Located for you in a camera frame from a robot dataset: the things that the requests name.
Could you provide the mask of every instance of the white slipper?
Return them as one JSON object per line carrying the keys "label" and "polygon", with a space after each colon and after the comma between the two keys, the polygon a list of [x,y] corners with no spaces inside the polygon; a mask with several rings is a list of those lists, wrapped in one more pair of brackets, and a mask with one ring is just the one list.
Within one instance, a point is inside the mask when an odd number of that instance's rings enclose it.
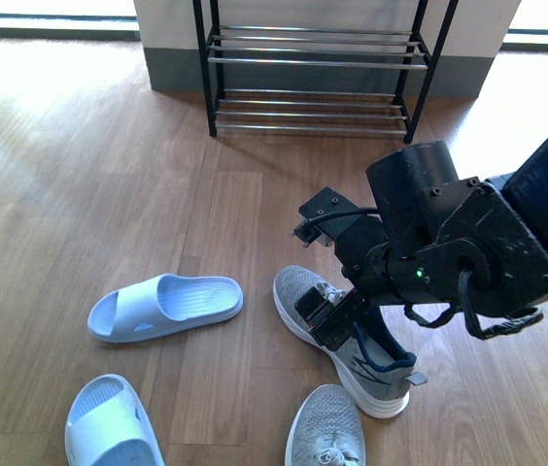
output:
{"label": "white slipper", "polygon": [[114,374],[95,379],[78,394],[64,443],[71,466],[164,466],[138,394]]}
{"label": "white slipper", "polygon": [[88,331],[107,343],[141,342],[230,319],[243,302],[227,277],[164,274],[105,296],[90,311]]}

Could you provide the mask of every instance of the slipper strap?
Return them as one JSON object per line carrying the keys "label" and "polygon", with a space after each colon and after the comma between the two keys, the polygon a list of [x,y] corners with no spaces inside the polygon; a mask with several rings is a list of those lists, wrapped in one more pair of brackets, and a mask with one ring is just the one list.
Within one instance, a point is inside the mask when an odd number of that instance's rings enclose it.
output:
{"label": "slipper strap", "polygon": [[68,425],[76,464],[93,466],[108,450],[128,441],[139,440],[150,446],[142,421],[136,417],[137,409],[133,395],[124,389]]}
{"label": "slipper strap", "polygon": [[157,298],[159,282],[167,275],[169,274],[119,290],[117,313],[111,335],[132,334],[143,323],[153,327],[168,324],[168,316],[162,312]]}

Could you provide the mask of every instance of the white shoelace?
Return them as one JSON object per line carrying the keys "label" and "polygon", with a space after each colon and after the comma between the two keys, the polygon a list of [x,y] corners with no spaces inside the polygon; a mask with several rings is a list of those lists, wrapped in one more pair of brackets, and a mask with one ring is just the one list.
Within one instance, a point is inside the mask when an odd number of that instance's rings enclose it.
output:
{"label": "white shoelace", "polygon": [[327,299],[335,306],[339,304],[343,297],[347,294],[347,291],[337,289],[326,282],[317,283],[315,288],[320,292],[324,299]]}
{"label": "white shoelace", "polygon": [[357,466],[360,460],[359,455],[352,449],[342,445],[339,448],[336,445],[337,434],[332,434],[332,445],[327,449],[318,450],[315,457],[320,465],[324,466]]}

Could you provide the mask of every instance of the black metal frame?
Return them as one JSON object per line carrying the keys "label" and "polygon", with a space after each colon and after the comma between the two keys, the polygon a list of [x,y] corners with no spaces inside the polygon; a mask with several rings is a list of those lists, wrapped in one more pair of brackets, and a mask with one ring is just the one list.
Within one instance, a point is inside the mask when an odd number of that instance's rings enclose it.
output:
{"label": "black metal frame", "polygon": [[[234,128],[248,128],[248,129],[283,129],[283,130],[301,130],[301,131],[319,131],[319,132],[356,132],[356,133],[374,133],[374,134],[393,134],[393,135],[403,135],[403,141],[406,144],[412,143],[414,133],[419,124],[419,119],[421,117],[421,112],[426,103],[429,87],[431,86],[431,81],[433,79],[440,54],[444,47],[445,40],[447,38],[447,33],[451,26],[456,8],[458,6],[458,0],[450,0],[445,12],[445,16],[438,33],[436,44],[433,49],[433,52],[429,52],[428,47],[421,35],[421,25],[423,24],[425,12],[428,6],[428,0],[419,0],[417,11],[414,17],[411,31],[351,31],[351,30],[341,30],[341,29],[309,29],[309,28],[291,28],[291,27],[262,27],[262,26],[221,26],[220,23],[220,11],[218,0],[210,0],[211,8],[211,20],[212,27],[208,35],[205,35],[205,26],[203,18],[203,8],[202,0],[192,0],[194,8],[194,19],[196,24],[196,35],[198,39],[198,50],[200,56],[200,66],[203,79],[203,89],[205,95],[205,106],[207,110],[207,120],[209,124],[209,134],[212,137],[216,137],[218,134],[218,127],[234,127]],[[241,31],[276,31],[277,33],[301,33],[304,36],[297,37],[261,37],[261,36],[241,36],[237,35]],[[320,33],[320,39],[307,38],[312,33]],[[341,40],[334,39],[330,40],[328,38],[324,39],[324,35],[334,34],[337,37],[341,35],[346,37],[352,37],[354,39]],[[366,41],[356,39],[356,35],[379,35],[380,37],[387,36],[391,37],[388,40],[381,39],[380,41]],[[401,41],[401,37],[406,37],[407,40],[404,42]],[[328,61],[328,60],[315,60],[315,59],[264,59],[258,57],[260,53],[265,51],[268,52],[286,52],[287,54],[303,54],[304,52],[313,51],[313,50],[302,50],[302,49],[268,49],[268,48],[246,48],[246,47],[227,47],[224,45],[225,41],[262,41],[262,42],[283,42],[285,44],[302,44],[302,43],[321,43],[321,44],[359,44],[366,46],[397,46],[397,47],[406,47],[405,52],[349,52],[348,56],[352,58],[351,61],[347,59],[345,61]],[[224,55],[226,51],[230,51],[231,54],[237,51],[247,52],[247,53],[257,53],[257,56],[242,56],[242,57],[233,57],[229,55]],[[333,50],[321,50],[317,51],[316,54],[328,54],[334,53]],[[401,57],[401,63],[389,63],[384,61],[366,61],[366,59],[358,60],[359,55],[369,55],[373,57]],[[423,64],[415,64],[414,59],[421,58]],[[399,77],[397,80],[396,88],[394,94],[365,94],[365,93],[354,93],[354,92],[298,92],[296,90],[275,90],[275,89],[226,89],[224,85],[224,64],[225,63],[254,63],[254,64],[284,64],[284,65],[308,65],[308,66],[322,66],[322,67],[360,67],[360,68],[378,68],[378,69],[397,69],[399,70]],[[217,92],[214,96],[212,88],[212,77],[210,72],[209,63],[215,63],[216,66],[216,88]],[[414,113],[410,116],[408,107],[406,106],[403,92],[406,87],[406,82],[408,79],[408,74],[410,71],[424,71],[425,78],[419,93],[419,97],[414,109]],[[266,92],[276,94],[322,94],[324,96],[335,95],[335,96],[349,96],[350,99],[357,97],[370,96],[371,98],[386,98],[389,99],[389,105],[377,104],[377,105],[367,105],[367,104],[358,104],[352,103],[349,104],[337,104],[338,107],[347,107],[346,112],[343,114],[324,114],[323,112],[310,112],[310,113],[279,113],[279,112],[229,112],[221,111],[221,102],[224,102],[226,92],[231,92],[232,90],[237,90],[241,92]],[[275,102],[266,102],[262,99],[255,100],[246,100],[242,101],[246,104],[270,104],[270,105],[302,105],[310,106],[311,102],[296,102],[296,101],[275,101]],[[327,107],[329,104],[318,103],[313,105],[317,106],[318,110]],[[361,114],[350,114],[347,110],[353,110],[358,108],[367,108],[371,107],[372,110],[379,109],[380,113],[371,113],[368,114],[365,110],[362,110]],[[333,126],[298,126],[298,125],[268,125],[268,124],[220,124],[217,123],[217,116],[223,115],[235,115],[235,116],[248,116],[248,117],[287,117],[287,118],[296,118],[296,117],[311,117],[313,119],[325,118],[335,118],[341,117],[343,119],[376,119],[381,120],[382,122],[387,122],[388,124],[400,124],[400,128],[392,127],[370,127],[368,129],[356,129],[352,127],[333,127]]]}

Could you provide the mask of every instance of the blue sneaker lining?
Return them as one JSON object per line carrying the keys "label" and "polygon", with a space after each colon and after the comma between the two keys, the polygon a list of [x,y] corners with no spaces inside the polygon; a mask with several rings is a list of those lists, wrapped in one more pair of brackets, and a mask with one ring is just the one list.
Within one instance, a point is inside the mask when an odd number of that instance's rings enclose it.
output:
{"label": "blue sneaker lining", "polygon": [[[386,373],[401,367],[413,367],[417,362],[417,356],[406,351],[391,334],[378,306],[372,306],[355,322],[354,336],[359,342],[360,352],[366,363],[376,372]],[[394,362],[383,366],[373,361],[364,342],[364,338],[367,337],[378,343]]]}

